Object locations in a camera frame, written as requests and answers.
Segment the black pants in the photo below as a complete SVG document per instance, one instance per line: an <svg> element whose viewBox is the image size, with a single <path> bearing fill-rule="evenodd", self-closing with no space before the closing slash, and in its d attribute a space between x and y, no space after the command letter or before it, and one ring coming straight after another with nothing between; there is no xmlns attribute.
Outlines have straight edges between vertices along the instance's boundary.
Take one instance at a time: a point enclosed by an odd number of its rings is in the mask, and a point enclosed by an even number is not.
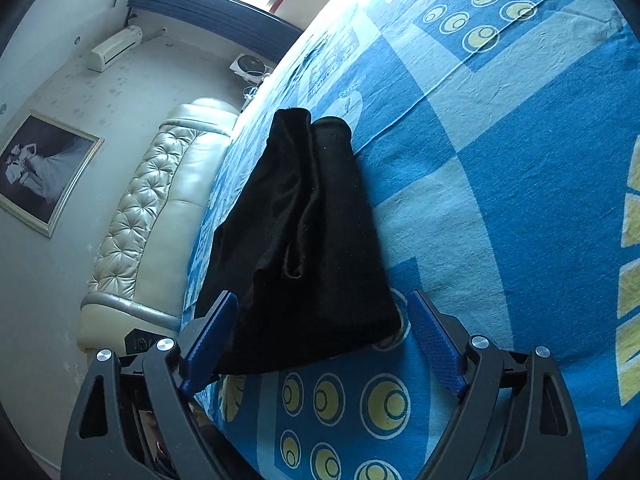
<svg viewBox="0 0 640 480"><path fill-rule="evenodd" d="M343 119L278 110L265 151L216 229L195 312L239 303L221 375L306 366L394 336L394 304Z"/></svg>

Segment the cream leather headboard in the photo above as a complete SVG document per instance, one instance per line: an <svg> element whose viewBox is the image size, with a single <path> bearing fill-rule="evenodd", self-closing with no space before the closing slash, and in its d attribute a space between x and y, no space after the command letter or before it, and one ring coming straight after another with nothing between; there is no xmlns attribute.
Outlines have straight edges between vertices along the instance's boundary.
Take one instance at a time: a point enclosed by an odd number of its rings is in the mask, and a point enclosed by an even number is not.
<svg viewBox="0 0 640 480"><path fill-rule="evenodd" d="M192 247L239 111L216 99L180 104L160 123L100 246L80 304L77 344L119 356L180 330Z"/></svg>

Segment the framed wedding photo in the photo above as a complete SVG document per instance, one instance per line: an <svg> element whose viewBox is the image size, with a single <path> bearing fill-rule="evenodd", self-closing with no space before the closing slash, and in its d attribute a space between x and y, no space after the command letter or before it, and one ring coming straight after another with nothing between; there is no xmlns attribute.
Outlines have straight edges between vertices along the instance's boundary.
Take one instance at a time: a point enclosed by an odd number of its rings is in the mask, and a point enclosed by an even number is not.
<svg viewBox="0 0 640 480"><path fill-rule="evenodd" d="M50 238L103 139L32 110L1 143L1 208Z"/></svg>

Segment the blue patchwork bed sheet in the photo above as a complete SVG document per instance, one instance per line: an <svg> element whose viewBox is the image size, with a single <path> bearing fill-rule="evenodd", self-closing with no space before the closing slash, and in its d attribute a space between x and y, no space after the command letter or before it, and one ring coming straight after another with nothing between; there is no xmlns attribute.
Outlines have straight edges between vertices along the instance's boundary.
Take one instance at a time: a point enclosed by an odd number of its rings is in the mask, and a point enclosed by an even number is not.
<svg viewBox="0 0 640 480"><path fill-rule="evenodd" d="M590 478L639 422L639 43L612 0L331 0L240 116L188 271L276 110L337 116L399 307L424 290L474 334L547 347Z"/></svg>

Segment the white desk fan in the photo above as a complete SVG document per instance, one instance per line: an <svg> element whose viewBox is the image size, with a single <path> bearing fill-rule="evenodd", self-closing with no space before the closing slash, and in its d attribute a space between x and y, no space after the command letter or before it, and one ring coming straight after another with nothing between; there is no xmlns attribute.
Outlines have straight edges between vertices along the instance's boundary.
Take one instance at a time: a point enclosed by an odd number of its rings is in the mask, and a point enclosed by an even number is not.
<svg viewBox="0 0 640 480"><path fill-rule="evenodd" d="M254 55L240 54L230 65L230 70L249 84L259 86L272 72L273 68L266 65Z"/></svg>

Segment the dark blue left curtain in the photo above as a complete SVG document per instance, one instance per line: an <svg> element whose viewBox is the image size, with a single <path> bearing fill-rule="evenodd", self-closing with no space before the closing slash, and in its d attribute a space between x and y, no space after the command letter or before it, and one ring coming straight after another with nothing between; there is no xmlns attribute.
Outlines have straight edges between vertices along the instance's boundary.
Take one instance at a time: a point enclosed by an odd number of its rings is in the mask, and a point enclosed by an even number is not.
<svg viewBox="0 0 640 480"><path fill-rule="evenodd" d="M240 0L128 0L130 9L162 14L212 32L280 62L303 31Z"/></svg>

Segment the white wall air conditioner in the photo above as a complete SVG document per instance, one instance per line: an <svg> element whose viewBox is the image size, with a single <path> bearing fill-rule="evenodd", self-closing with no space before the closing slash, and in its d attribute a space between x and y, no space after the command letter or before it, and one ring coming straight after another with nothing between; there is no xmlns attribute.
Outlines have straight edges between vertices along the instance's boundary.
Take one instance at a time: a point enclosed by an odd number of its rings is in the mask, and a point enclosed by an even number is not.
<svg viewBox="0 0 640 480"><path fill-rule="evenodd" d="M86 55L86 67L93 72L105 72L123 54L142 43L143 32L137 25L122 29L107 38Z"/></svg>

